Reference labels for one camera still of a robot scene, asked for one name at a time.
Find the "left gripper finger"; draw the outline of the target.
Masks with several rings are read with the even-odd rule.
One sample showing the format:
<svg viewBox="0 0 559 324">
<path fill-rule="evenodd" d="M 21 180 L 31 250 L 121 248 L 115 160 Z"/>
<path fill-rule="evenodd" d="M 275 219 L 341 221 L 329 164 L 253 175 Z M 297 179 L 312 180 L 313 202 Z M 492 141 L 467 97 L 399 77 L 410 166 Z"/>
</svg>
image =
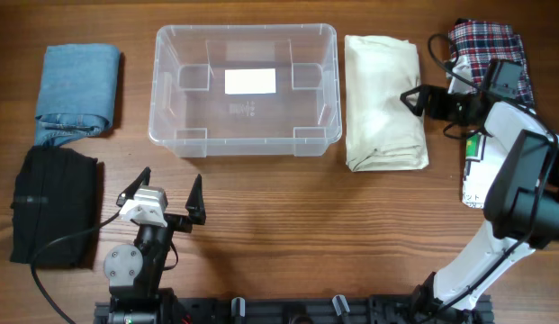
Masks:
<svg viewBox="0 0 559 324">
<path fill-rule="evenodd" d="M 194 184 L 185 204 L 187 217 L 193 224 L 204 225 L 206 210 L 203 201 L 203 178 L 200 174 L 194 179 Z"/>
<path fill-rule="evenodd" d="M 151 169 L 149 166 L 145 167 L 138 177 L 129 184 L 119 195 L 116 205 L 122 207 L 128 200 L 134 198 L 135 193 L 143 186 L 148 185 L 150 180 Z"/>
</svg>

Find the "cream cloth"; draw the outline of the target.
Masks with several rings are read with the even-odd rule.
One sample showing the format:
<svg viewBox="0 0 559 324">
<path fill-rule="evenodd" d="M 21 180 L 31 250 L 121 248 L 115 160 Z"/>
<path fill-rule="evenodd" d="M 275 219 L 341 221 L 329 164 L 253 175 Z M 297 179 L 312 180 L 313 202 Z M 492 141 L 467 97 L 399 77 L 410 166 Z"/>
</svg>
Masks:
<svg viewBox="0 0 559 324">
<path fill-rule="evenodd" d="M 415 44 L 388 36 L 345 37 L 346 151 L 353 172 L 428 166 L 424 120 L 400 100 L 420 85 Z"/>
</svg>

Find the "white printed t-shirt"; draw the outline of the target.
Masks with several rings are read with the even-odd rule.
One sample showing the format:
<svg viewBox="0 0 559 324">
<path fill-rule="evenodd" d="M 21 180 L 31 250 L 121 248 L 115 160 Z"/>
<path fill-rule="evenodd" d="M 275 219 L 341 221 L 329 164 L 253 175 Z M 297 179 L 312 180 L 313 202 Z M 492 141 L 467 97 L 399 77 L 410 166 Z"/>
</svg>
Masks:
<svg viewBox="0 0 559 324">
<path fill-rule="evenodd" d="M 506 149 L 494 137 L 477 133 L 466 140 L 462 203 L 483 208 L 506 156 Z"/>
</svg>

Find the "plaid shirt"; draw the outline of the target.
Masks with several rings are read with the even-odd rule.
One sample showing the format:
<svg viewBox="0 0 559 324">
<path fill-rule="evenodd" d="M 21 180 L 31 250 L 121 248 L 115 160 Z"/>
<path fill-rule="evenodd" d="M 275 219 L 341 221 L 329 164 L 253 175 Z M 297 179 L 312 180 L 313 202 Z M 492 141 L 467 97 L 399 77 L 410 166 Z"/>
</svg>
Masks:
<svg viewBox="0 0 559 324">
<path fill-rule="evenodd" d="M 506 59 L 519 63 L 523 72 L 518 81 L 516 99 L 529 107 L 535 105 L 523 40 L 513 31 L 511 25 L 458 20 L 448 37 L 455 43 L 459 56 L 466 57 L 473 81 L 478 86 L 492 59 Z"/>
</svg>

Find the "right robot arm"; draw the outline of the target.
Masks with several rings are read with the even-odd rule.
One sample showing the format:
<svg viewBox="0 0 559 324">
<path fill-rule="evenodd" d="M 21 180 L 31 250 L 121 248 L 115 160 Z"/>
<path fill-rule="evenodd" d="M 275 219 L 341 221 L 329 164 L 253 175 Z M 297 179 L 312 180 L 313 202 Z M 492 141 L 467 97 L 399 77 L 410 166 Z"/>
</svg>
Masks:
<svg viewBox="0 0 559 324">
<path fill-rule="evenodd" d="M 420 85 L 400 96 L 416 116 L 475 124 L 506 155 L 482 207 L 484 222 L 463 251 L 410 297 L 410 317 L 460 321 L 516 262 L 559 242 L 559 137 L 525 106 Z"/>
</svg>

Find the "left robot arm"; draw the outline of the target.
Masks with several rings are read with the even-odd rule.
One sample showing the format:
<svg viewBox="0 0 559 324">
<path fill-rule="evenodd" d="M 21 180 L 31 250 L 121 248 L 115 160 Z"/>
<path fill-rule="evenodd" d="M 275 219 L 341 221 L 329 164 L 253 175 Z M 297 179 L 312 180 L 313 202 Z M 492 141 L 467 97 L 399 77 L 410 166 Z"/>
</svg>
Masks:
<svg viewBox="0 0 559 324">
<path fill-rule="evenodd" d="M 114 247 L 104 260 L 111 299 L 95 306 L 95 323 L 190 323 L 191 315 L 178 301 L 174 290 L 159 287 L 162 274 L 173 267 L 166 265 L 167 255 L 176 252 L 173 236 L 190 233 L 194 225 L 203 225 L 206 210 L 203 179 L 194 179 L 185 203 L 186 215 L 166 212 L 164 189 L 149 184 L 147 167 L 118 196 L 119 216 L 139 227 L 131 244 Z"/>
</svg>

